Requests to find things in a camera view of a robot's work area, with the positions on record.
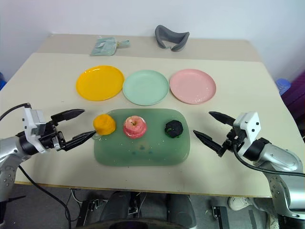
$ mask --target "translucent green tray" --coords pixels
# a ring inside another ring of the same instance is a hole
[[[183,162],[190,152],[190,135],[184,116],[171,109],[118,109],[108,113],[116,122],[110,135],[95,138],[95,159],[108,166],[168,166]],[[147,123],[143,137],[130,139],[123,132],[127,117],[138,115]],[[170,138],[165,124],[178,120],[183,125],[179,138]]]

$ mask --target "tabletop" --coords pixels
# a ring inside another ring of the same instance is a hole
[[[92,121],[97,115],[118,108],[143,108],[129,102],[122,91],[106,101],[81,98],[75,89],[76,80],[83,71],[96,65],[115,66],[125,78],[141,69],[159,71],[167,79],[181,69],[199,69],[213,77],[216,94],[204,104],[189,105],[169,92],[162,102],[145,107],[175,109],[186,118],[191,149],[188,158],[178,165],[104,166],[94,159],[93,141],[88,140],[68,152],[51,150],[22,163],[37,183],[56,187],[270,197],[269,185],[262,173],[240,164],[231,152],[218,157],[192,133],[193,129],[206,133],[219,144],[226,139],[230,126],[213,119],[209,111],[232,117],[257,111],[262,126],[258,137],[290,149],[304,162],[305,145],[296,124],[273,79],[247,41],[190,39],[181,52],[171,52],[160,49],[153,38],[127,37],[132,44],[130,48],[119,49],[110,57],[91,57],[89,53],[97,37],[67,34],[49,37],[0,91],[1,113],[30,102],[33,109],[43,111],[48,121],[51,115],[68,109],[85,109],[79,117],[59,124],[58,129],[68,140],[92,130]],[[0,138],[20,132],[21,118],[22,109],[5,117],[0,122]],[[15,183],[28,183],[19,170]]]

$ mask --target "white wall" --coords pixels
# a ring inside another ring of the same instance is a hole
[[[246,39],[270,74],[305,69],[305,0],[1,0],[0,71],[10,78],[48,32],[150,36],[158,24],[193,38]]]

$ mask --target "yellow fruit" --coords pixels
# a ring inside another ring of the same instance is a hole
[[[108,114],[101,114],[94,119],[93,126],[99,135],[109,135],[115,131],[115,120]]]

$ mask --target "gray eye mask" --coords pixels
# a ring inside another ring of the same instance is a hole
[[[173,32],[162,25],[157,26],[155,30],[155,34],[158,45],[162,49],[168,48],[164,45],[163,41],[176,43],[176,45],[171,48],[173,52],[181,51],[181,49],[185,46],[187,39],[190,36],[189,32],[183,32],[183,33]]]

